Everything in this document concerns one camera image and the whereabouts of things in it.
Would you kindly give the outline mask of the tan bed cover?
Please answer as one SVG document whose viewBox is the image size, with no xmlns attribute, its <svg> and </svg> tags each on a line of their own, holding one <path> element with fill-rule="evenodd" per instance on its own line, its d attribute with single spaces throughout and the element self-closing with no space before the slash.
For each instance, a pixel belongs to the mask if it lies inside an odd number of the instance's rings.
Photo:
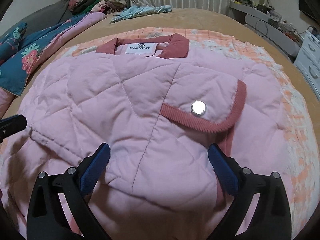
<svg viewBox="0 0 320 240">
<path fill-rule="evenodd" d="M 194 41 L 217 40 L 228 51 L 236 51 L 239 55 L 251 57 L 254 61 L 260 61 L 262 53 L 254 55 L 253 49 L 265 50 L 276 64 L 283 67 L 293 87 L 304 97 L 314 127 L 319 126 L 319 101 L 299 70 L 274 46 L 236 20 L 223 14 L 190 8 L 174 9 L 169 13 L 143 16 L 117 23 L 111 23 L 110 20 L 111 18 L 107 17 L 94 23 L 93 17 L 89 16 L 80 28 L 74 28 L 76 36 L 70 38 L 69 35 L 63 35 L 59 48 L 55 48 L 39 61 L 28 83 L 32 84 L 39 72 L 69 47 L 99 38 L 106 39 L 119 33 L 123 33 L 126 38 L 135 39 L 157 29 L 166 35 L 184 34 Z"/>
</svg>

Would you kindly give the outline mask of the light blue garment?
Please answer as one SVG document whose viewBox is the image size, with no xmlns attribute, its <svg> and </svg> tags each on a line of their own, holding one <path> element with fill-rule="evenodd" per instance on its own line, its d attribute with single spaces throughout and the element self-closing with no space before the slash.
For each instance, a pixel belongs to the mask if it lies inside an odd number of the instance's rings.
<svg viewBox="0 0 320 240">
<path fill-rule="evenodd" d="M 129 20 L 137 17 L 149 16 L 153 14 L 161 14 L 171 12 L 170 5 L 161 5 L 160 7 L 139 7 L 133 5 L 114 15 L 110 23 L 116 23 L 122 20 Z"/>
</svg>

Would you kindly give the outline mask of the black wall television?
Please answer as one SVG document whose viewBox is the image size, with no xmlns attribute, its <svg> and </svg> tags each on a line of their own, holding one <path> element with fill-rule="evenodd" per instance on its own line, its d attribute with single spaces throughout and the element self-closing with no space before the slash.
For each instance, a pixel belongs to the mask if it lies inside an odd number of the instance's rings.
<svg viewBox="0 0 320 240">
<path fill-rule="evenodd" d="M 306 17 L 319 24 L 318 16 L 315 15 L 315 8 L 310 6 L 306 0 L 298 0 L 298 8 Z"/>
</svg>

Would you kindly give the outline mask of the pink quilted jacket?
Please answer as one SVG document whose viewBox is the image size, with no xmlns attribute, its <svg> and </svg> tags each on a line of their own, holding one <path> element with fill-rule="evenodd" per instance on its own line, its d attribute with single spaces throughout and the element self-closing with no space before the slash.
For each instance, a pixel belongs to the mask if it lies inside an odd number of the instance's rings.
<svg viewBox="0 0 320 240">
<path fill-rule="evenodd" d="M 285 108 L 271 70 L 188 47 L 180 35 L 155 43 L 138 55 L 115 38 L 36 78 L 19 109 L 27 127 L 9 139 L 1 175 L 20 234 L 37 175 L 79 165 L 102 142 L 111 157 L 89 207 L 113 239 L 205 239 L 232 202 L 208 159 L 215 142 L 254 173 L 280 173 L 292 196 Z"/>
</svg>

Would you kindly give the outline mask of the blue floral pink quilt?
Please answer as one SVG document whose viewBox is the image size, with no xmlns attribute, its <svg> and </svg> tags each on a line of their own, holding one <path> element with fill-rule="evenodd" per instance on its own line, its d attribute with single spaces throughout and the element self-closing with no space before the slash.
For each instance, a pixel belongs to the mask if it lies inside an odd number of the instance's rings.
<svg viewBox="0 0 320 240">
<path fill-rule="evenodd" d="M 69 40 L 104 20 L 102 12 L 78 15 L 24 37 L 17 51 L 1 64 L 1 116 L 16 97 L 20 97 L 37 67 Z"/>
</svg>

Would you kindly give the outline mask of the orange plaid cartoon blanket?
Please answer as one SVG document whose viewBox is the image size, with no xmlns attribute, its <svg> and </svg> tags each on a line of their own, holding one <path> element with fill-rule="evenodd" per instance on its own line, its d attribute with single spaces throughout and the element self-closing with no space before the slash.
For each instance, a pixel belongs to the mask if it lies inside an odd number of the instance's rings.
<svg viewBox="0 0 320 240">
<path fill-rule="evenodd" d="M 216 31 L 182 28 L 147 27 L 127 32 L 109 31 L 105 37 L 93 38 L 86 31 L 76 37 L 74 43 L 67 43 L 56 58 L 72 57 L 93 51 L 115 37 L 153 38 L 178 33 L 190 41 L 191 47 L 202 47 L 233 59 L 252 60 L 270 68 L 280 85 L 286 114 L 285 140 L 290 156 L 288 173 L 293 185 L 290 201 L 292 209 L 292 235 L 301 238 L 309 233 L 319 220 L 319 103 L 309 95 L 304 98 L 300 90 L 306 86 L 302 76 L 297 87 L 290 81 L 293 65 L 280 61 L 268 48 L 250 42 L 241 42 L 234 36 Z"/>
</svg>

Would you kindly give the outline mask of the pile of clothes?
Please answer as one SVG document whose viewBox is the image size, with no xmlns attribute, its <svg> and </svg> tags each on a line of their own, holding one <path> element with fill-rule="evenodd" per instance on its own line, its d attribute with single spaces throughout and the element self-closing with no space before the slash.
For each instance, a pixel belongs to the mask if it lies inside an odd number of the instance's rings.
<svg viewBox="0 0 320 240">
<path fill-rule="evenodd" d="M 74 16 L 89 12 L 110 14 L 123 11 L 130 5 L 130 0 L 69 0 L 68 9 Z"/>
</svg>

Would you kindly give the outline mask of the grey white curved shelf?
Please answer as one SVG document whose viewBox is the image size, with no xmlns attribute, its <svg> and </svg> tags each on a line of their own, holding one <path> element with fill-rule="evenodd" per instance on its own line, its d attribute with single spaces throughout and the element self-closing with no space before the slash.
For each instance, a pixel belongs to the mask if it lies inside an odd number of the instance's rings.
<svg viewBox="0 0 320 240">
<path fill-rule="evenodd" d="M 270 17 L 263 12 L 231 1 L 228 16 L 251 29 L 289 59 L 295 59 L 298 55 L 300 46 L 279 29 L 269 24 L 268 19 Z"/>
</svg>

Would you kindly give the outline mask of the white drawer cabinet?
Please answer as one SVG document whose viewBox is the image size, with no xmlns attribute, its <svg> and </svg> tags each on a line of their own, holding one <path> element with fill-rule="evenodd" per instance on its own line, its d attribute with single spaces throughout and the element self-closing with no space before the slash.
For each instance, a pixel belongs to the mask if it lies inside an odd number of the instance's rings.
<svg viewBox="0 0 320 240">
<path fill-rule="evenodd" d="M 319 57 L 319 40 L 307 30 L 294 65 L 303 74 L 318 100 L 320 93 Z"/>
</svg>

